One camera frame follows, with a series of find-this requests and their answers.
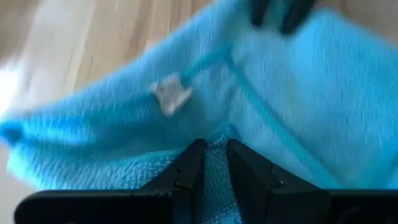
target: blue fabric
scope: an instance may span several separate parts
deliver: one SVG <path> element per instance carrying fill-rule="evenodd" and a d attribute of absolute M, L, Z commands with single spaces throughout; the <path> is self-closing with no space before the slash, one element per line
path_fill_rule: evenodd
<path fill-rule="evenodd" d="M 285 8 L 253 29 L 247 1 L 220 1 L 106 80 L 4 120 L 9 170 L 39 189 L 136 189 L 205 138 L 205 223 L 239 221 L 228 138 L 319 187 L 397 188 L 398 50 L 328 10 L 282 37 Z M 173 72 L 193 96 L 167 118 L 148 88 Z"/>

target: fabric texture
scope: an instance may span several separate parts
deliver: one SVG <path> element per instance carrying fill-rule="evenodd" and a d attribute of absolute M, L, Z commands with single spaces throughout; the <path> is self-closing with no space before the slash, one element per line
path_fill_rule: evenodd
<path fill-rule="evenodd" d="M 398 187 L 398 50 L 333 11 L 296 35 L 224 0 L 87 90 L 0 124 L 8 168 L 38 189 L 137 189 L 194 139 L 208 143 L 204 222 L 239 222 L 225 143 L 237 138 L 322 188 Z M 168 118 L 148 91 L 179 73 L 191 99 Z"/>

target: microfiber cloth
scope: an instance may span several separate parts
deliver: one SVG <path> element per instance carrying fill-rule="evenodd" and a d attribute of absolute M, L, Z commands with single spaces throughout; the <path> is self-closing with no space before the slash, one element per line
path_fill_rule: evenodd
<path fill-rule="evenodd" d="M 240 220 L 231 138 L 321 188 L 397 188 L 398 50 L 328 9 L 285 37 L 286 8 L 255 29 L 249 1 L 218 1 L 109 78 L 5 119 L 9 170 L 38 189 L 138 189 L 205 138 L 205 223 Z M 149 87 L 173 73 L 192 95 L 170 117 Z"/>

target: black object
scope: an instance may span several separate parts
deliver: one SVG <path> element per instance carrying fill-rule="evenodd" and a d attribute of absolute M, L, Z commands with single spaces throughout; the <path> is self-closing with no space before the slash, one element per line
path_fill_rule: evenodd
<path fill-rule="evenodd" d="M 245 224 L 398 223 L 396 190 L 322 190 L 237 140 L 227 149 Z"/>
<path fill-rule="evenodd" d="M 139 190 L 51 190 L 27 197 L 16 224 L 201 223 L 204 140 Z"/>
<path fill-rule="evenodd" d="M 252 24 L 261 26 L 270 0 L 252 1 Z M 293 0 L 284 18 L 280 32 L 284 35 L 293 34 L 297 27 L 307 18 L 316 0 Z"/>
<path fill-rule="evenodd" d="M 16 224 L 201 223 L 202 139 L 139 190 L 55 190 L 17 207 Z M 398 223 L 396 190 L 323 190 L 230 140 L 231 183 L 244 224 Z"/>

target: light wood surface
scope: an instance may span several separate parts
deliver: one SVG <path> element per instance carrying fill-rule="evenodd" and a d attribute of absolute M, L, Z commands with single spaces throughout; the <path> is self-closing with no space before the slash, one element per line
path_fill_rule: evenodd
<path fill-rule="evenodd" d="M 0 0 L 0 116 L 57 100 L 134 59 L 211 0 Z M 398 43 L 398 0 L 323 0 Z M 6 174 L 0 223 L 32 190 Z"/>

